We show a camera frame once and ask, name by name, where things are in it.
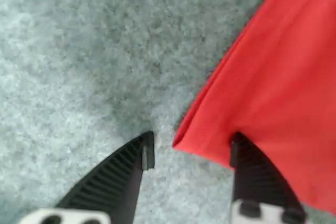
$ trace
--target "red fabric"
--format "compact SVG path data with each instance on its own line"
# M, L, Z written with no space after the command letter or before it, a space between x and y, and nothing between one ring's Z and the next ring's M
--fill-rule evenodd
M301 201L336 214L336 0L265 0L173 146L229 166L236 131L264 151Z

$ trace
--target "carpet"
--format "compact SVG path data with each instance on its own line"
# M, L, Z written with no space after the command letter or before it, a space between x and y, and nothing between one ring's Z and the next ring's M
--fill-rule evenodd
M263 0L0 0L0 221L52 207L146 130L134 223L228 223L232 173L175 130ZM316 223L336 223L309 209Z

